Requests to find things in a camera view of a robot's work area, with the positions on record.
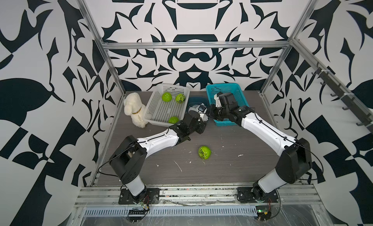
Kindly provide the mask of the white foam net sleeve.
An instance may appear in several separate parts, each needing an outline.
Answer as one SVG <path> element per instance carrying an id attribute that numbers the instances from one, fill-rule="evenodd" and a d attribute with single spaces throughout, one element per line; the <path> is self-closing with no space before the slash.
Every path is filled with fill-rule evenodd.
<path id="1" fill-rule="evenodd" d="M 203 122 L 207 122 L 209 120 L 208 117 L 208 108 L 202 103 L 202 104 L 194 104 L 191 107 L 189 107 L 188 112 L 196 112 L 199 115 L 199 118 Z"/>

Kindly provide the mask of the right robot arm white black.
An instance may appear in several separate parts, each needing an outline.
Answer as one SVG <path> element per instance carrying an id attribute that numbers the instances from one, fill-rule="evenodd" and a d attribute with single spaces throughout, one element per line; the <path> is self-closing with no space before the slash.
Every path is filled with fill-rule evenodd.
<path id="1" fill-rule="evenodd" d="M 255 109 L 245 105 L 239 107 L 236 103 L 226 106 L 212 104 L 209 115 L 218 121 L 229 119 L 252 132 L 279 156 L 275 168 L 254 184 L 253 189 L 257 195 L 265 195 L 286 184 L 293 184 L 312 168 L 309 142 L 281 132 L 263 120 Z"/>

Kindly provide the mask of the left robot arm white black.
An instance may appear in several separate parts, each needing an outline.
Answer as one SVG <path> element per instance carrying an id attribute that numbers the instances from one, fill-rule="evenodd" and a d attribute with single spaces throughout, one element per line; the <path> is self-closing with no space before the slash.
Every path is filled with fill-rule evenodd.
<path id="1" fill-rule="evenodd" d="M 139 175 L 146 158 L 190 140 L 193 133 L 202 134 L 207 121 L 206 113 L 192 110 L 181 121 L 161 133 L 145 138 L 127 136 L 110 157 L 108 164 L 132 197 L 142 198 L 145 196 L 146 186 Z"/>

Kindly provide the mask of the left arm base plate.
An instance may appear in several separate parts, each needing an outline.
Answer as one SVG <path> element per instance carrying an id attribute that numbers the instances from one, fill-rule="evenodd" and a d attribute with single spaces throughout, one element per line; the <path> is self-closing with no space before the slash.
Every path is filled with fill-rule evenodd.
<path id="1" fill-rule="evenodd" d="M 145 188 L 139 195 L 134 196 L 128 189 L 121 189 L 119 196 L 119 205 L 130 204 L 154 204 L 159 202 L 159 188 Z"/>

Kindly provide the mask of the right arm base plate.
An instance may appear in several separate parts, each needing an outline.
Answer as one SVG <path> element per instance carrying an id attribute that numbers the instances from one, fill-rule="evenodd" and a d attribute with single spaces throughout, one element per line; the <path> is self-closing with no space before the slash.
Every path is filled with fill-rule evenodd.
<path id="1" fill-rule="evenodd" d="M 236 199 L 240 203 L 278 203 L 279 198 L 276 190 L 265 193 L 258 186 L 238 187 Z"/>

